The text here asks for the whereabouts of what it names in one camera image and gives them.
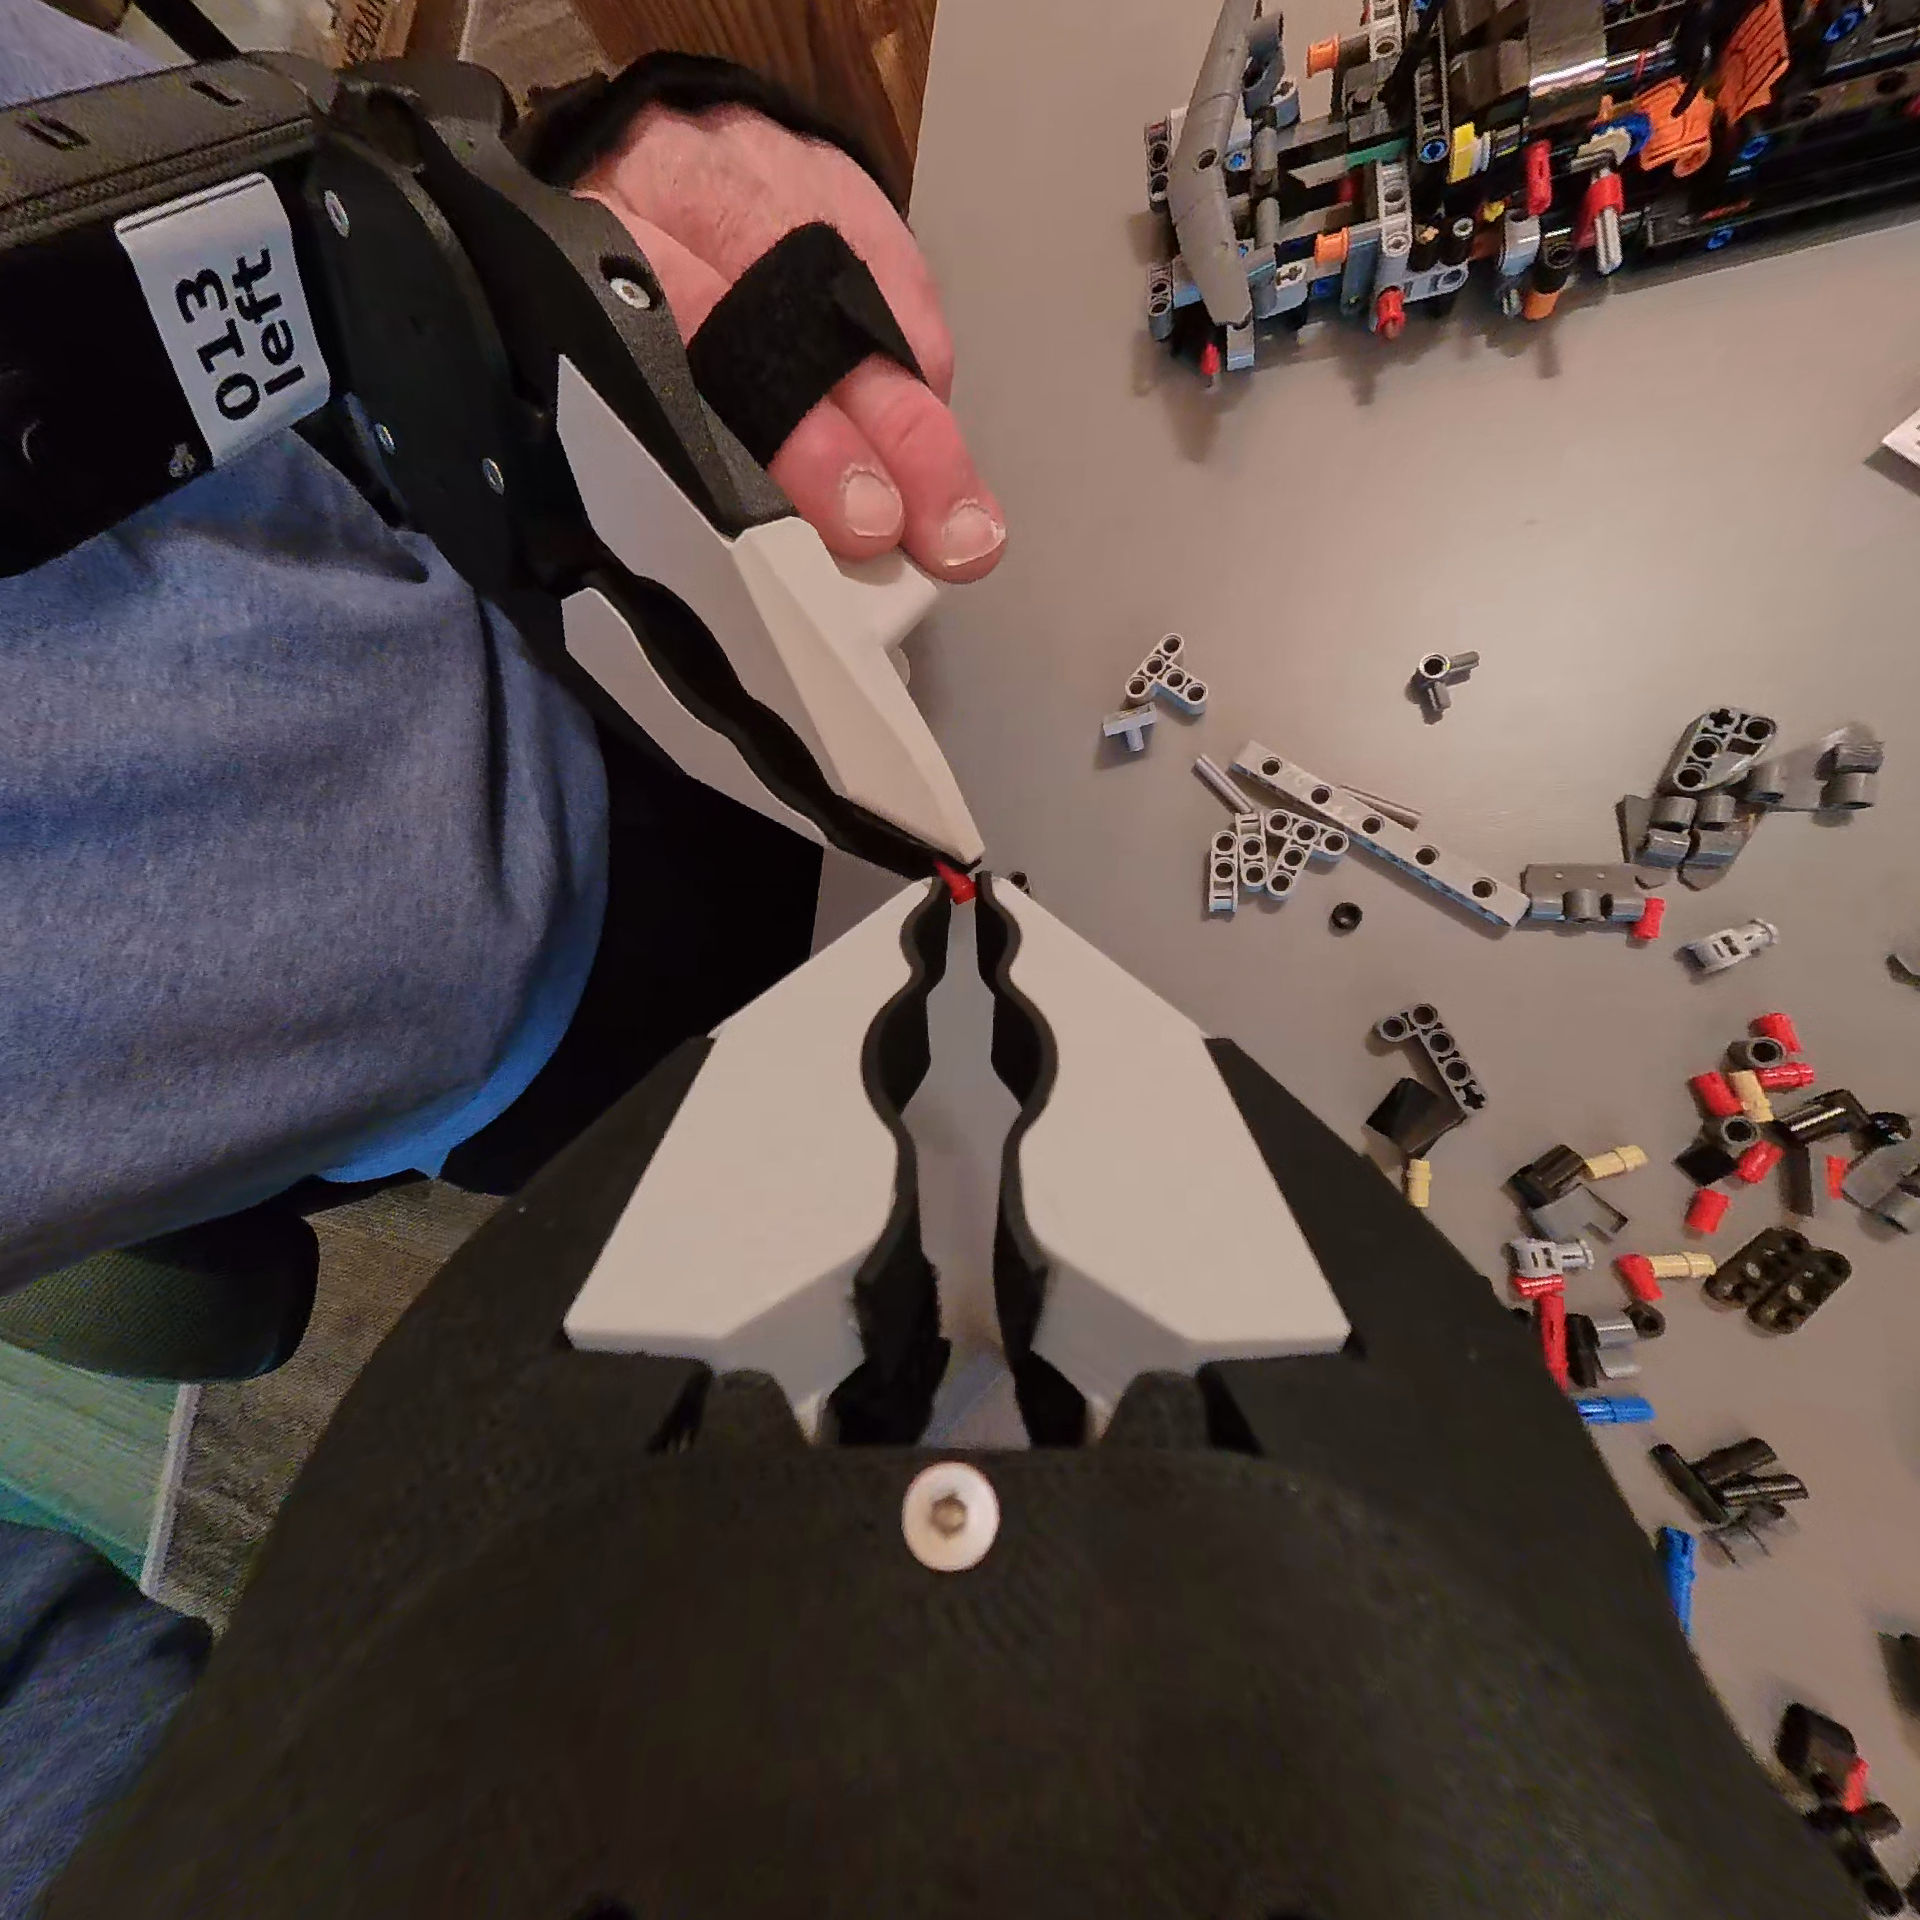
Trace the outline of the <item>partly built lego model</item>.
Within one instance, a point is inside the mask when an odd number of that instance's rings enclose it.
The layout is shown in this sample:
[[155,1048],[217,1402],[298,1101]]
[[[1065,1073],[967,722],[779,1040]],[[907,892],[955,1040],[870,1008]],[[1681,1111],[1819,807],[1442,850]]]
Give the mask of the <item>partly built lego model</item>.
[[1297,73],[1280,8],[1228,3],[1144,185],[1144,322],[1207,383],[1480,273],[1547,322],[1585,273],[1915,204],[1919,5],[1366,3]]

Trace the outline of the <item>pile of loose lego pieces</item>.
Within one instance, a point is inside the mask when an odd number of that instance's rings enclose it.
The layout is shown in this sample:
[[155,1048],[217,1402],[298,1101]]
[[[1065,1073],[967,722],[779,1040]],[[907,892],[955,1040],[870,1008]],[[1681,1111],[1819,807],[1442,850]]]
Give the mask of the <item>pile of loose lego pieces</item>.
[[[1123,738],[1130,753],[1144,753],[1145,733],[1158,721],[1154,701],[1182,713],[1200,713],[1207,700],[1207,687],[1187,669],[1184,637],[1168,633],[1142,661],[1135,676],[1127,679],[1123,708],[1103,722],[1103,732],[1105,737]],[[1209,759],[1203,757],[1195,763],[1195,772],[1224,803],[1236,807],[1236,811],[1259,809],[1254,804],[1244,807],[1241,800],[1246,795],[1241,787],[1214,769]],[[1321,818],[1304,807],[1266,809],[1295,809],[1321,823]],[[1535,906],[1545,901],[1547,906],[1566,908],[1566,915],[1554,924],[1623,927],[1634,941],[1651,937],[1663,924],[1665,901],[1647,897],[1638,888],[1620,892],[1612,883],[1572,884],[1571,872],[1563,880],[1569,884],[1556,897],[1530,897],[1528,917]],[[1766,947],[1774,937],[1759,921],[1746,932],[1753,932],[1756,939],[1742,947],[1745,932],[1739,932],[1736,939],[1738,951],[1719,951],[1715,941],[1707,941],[1700,951],[1715,962],[1722,957],[1745,957],[1748,948],[1759,951],[1756,941]],[[1732,1205],[1732,1196],[1722,1192],[1726,1183],[1753,1184],[1766,1180],[1774,1167],[1786,1163],[1788,1146],[1768,1131],[1774,1125],[1774,1116],[1766,1096],[1774,1089],[1811,1087],[1812,1077],[1811,1065],[1794,1058],[1796,1040],[1792,1040],[1790,1026],[1792,1023],[1783,1016],[1766,1016],[1752,1037],[1732,1048],[1730,1073],[1715,1069],[1689,1081],[1692,1090],[1704,1100],[1704,1116],[1707,1117],[1704,1138],[1682,1156],[1695,1169],[1688,1178],[1697,1183],[1688,1212],[1688,1232],[1695,1236],[1712,1236],[1719,1231],[1719,1224]],[[1430,1159],[1434,1143],[1466,1121],[1454,1111],[1448,1096],[1436,1089],[1430,1069],[1430,1080],[1403,1074],[1366,1122],[1401,1155],[1403,1192],[1412,1207],[1425,1210],[1430,1205]],[[1561,1386],[1588,1387],[1603,1376],[1614,1379],[1603,1365],[1603,1354],[1610,1352],[1607,1340],[1614,1336],[1607,1336],[1599,1320],[1580,1320],[1580,1314],[1571,1312],[1566,1289],[1569,1275],[1596,1267],[1596,1240],[1619,1236],[1625,1226],[1625,1217],[1612,1203],[1603,1205],[1596,1184],[1623,1178],[1643,1163],[1647,1155],[1638,1146],[1610,1148],[1604,1155],[1593,1156],[1585,1156],[1571,1146],[1556,1146],[1516,1175],[1521,1207],[1535,1220],[1535,1227],[1530,1234],[1506,1243],[1506,1258],[1513,1268],[1512,1284],[1537,1309],[1535,1322],[1543,1332],[1543,1354],[1552,1369],[1556,1369],[1552,1376]],[[1753,1280],[1761,1292],[1742,1293],[1742,1298],[1752,1308],[1768,1308],[1770,1312],[1774,1306],[1783,1312],[1788,1308],[1800,1309],[1802,1306],[1812,1308],[1817,1306],[1817,1292],[1823,1300],[1826,1298],[1823,1289],[1828,1280],[1833,1284],[1844,1280],[1847,1263],[1811,1248],[1794,1232],[1782,1231],[1771,1232],[1771,1240],[1768,1234],[1761,1240],[1766,1247],[1756,1241],[1759,1250],[1732,1258],[1726,1271],[1722,1271],[1712,1256],[1700,1252],[1620,1252],[1617,1258],[1617,1273],[1625,1289],[1627,1308],[1623,1316],[1619,1314],[1607,1324],[1607,1329],[1620,1336],[1617,1344],[1627,1340],[1627,1336],[1654,1337],[1665,1331],[1665,1316],[1657,1303],[1668,1280],[1700,1280],[1715,1298],[1724,1297],[1729,1303],[1736,1293],[1726,1288],[1718,1292],[1722,1280],[1729,1288]],[[1715,1467],[1707,1460],[1697,1467],[1689,1467],[1686,1460],[1681,1466],[1681,1479],[1692,1488],[1686,1498],[1689,1501],[1698,1498],[1704,1504],[1697,1512],[1706,1520],[1715,1520],[1729,1539],[1738,1536],[1742,1524],[1752,1520],[1778,1519],[1774,1509],[1783,1506],[1792,1492],[1788,1485],[1790,1477],[1782,1479],[1774,1475],[1768,1485],[1761,1485],[1768,1479],[1761,1466],[1746,1467],[1738,1463],[1736,1467],[1724,1467],[1722,1463]],[[1681,1579],[1682,1572],[1692,1578],[1692,1539],[1673,1533],[1668,1528],[1663,1541],[1665,1567],[1671,1576],[1668,1584]],[[1802,1708],[1790,1708],[1783,1716],[1783,1740],[1792,1745],[1796,1738],[1808,1735],[1812,1741],[1812,1720],[1817,1716],[1802,1713]],[[1812,1765],[1811,1777],[1806,1777],[1804,1785],[1811,1781],[1817,1799],[1817,1805],[1808,1812],[1808,1825],[1826,1833],[1836,1859],[1856,1877],[1871,1912],[1895,1916],[1908,1903],[1915,1903],[1915,1891],[1902,1896],[1882,1874],[1875,1852],[1882,1828],[1867,1816],[1882,1818],[1887,1811],[1882,1809],[1878,1812],[1858,1797],[1865,1789],[1865,1765],[1851,1747],[1847,1752],[1854,1756],[1836,1763],[1840,1767],[1838,1788],[1826,1784],[1828,1777],[1819,1772],[1826,1767],[1825,1760]]]

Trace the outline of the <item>person's blue shirt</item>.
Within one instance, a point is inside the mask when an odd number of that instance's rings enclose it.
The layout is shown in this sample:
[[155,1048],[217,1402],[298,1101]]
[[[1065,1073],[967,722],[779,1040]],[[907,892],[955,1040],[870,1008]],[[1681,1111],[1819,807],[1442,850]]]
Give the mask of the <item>person's blue shirt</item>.
[[532,1087],[608,901],[593,722],[296,436],[6,581],[6,1288]]

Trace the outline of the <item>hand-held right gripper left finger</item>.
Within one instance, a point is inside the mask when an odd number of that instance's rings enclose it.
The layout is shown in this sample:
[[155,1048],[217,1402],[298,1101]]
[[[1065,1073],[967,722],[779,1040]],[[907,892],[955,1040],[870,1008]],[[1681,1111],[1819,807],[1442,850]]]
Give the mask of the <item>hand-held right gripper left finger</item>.
[[905,888],[698,1048],[567,1309],[583,1354],[774,1379],[806,1434],[921,1441],[951,1344],[905,1106],[954,895]]

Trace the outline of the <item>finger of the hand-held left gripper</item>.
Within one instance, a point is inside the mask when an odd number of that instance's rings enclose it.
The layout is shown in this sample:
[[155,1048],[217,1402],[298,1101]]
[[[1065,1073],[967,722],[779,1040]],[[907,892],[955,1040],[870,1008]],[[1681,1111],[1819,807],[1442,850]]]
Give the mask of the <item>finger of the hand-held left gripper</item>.
[[707,717],[666,665],[620,665],[608,683],[686,772],[770,821],[852,848],[852,831],[896,831],[905,848],[870,861],[916,874],[979,865],[983,844],[945,749],[900,679],[895,649],[938,587],[900,555],[842,562],[799,515],[726,535],[561,359],[558,431],[588,527],[622,569],[672,594],[731,672]]
[[646,733],[646,741],[696,785],[740,804],[815,847],[831,839],[823,828],[784,800],[759,772],[740,744],[722,727],[718,708],[683,676],[648,651],[634,615],[601,587],[566,599],[567,657],[600,687],[612,707]]

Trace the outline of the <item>bunch of small light grey beams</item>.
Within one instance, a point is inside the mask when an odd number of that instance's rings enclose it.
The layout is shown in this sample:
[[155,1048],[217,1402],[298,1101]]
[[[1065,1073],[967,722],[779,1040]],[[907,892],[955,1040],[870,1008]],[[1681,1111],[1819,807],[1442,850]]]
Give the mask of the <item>bunch of small light grey beams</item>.
[[1230,919],[1246,904],[1280,906],[1304,875],[1336,867],[1352,847],[1344,831],[1288,807],[1236,811],[1207,844],[1207,915]]

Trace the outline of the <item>person's left hand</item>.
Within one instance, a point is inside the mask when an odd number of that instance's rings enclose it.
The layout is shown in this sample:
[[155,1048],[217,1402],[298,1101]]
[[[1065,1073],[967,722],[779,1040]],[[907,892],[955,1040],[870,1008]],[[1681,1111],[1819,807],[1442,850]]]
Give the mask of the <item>person's left hand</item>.
[[794,426],[770,476],[844,560],[898,549],[950,586],[1002,562],[1007,515],[951,412],[954,338],[938,283],[905,220],[851,156],[746,105],[648,105],[574,194],[626,226],[683,337],[786,233],[836,229],[919,371],[883,354],[852,368]]

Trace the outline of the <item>dark grey angled lego beam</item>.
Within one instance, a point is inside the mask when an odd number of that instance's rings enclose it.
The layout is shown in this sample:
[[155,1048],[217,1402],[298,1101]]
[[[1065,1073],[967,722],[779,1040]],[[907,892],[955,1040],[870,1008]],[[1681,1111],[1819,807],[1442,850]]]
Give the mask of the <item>dark grey angled lego beam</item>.
[[1376,1023],[1376,1037],[1388,1048],[1410,1050],[1430,1069],[1438,1090],[1464,1117],[1487,1108],[1487,1090],[1458,1050],[1448,1020],[1431,1002],[1412,1002]]

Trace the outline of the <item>long light grey lego beam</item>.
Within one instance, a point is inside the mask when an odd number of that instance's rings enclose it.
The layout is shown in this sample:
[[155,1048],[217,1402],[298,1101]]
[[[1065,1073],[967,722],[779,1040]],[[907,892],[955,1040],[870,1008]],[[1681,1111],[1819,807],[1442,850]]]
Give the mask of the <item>long light grey lego beam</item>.
[[1516,883],[1498,877],[1487,865],[1462,856],[1425,828],[1403,826],[1359,791],[1307,772],[1257,741],[1232,757],[1234,772],[1250,778],[1275,797],[1307,809],[1342,831],[1352,847],[1386,867],[1418,880],[1431,895],[1500,929],[1516,929],[1530,915],[1530,899]]

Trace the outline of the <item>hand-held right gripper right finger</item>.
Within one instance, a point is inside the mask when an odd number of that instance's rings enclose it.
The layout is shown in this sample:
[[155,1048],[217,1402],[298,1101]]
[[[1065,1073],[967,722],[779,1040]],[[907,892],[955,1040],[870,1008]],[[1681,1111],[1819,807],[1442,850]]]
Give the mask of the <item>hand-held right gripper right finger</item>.
[[1032,1444],[1142,1376],[1340,1354],[1352,1320],[1203,1029],[1023,889],[977,892],[999,1156],[994,1306]]

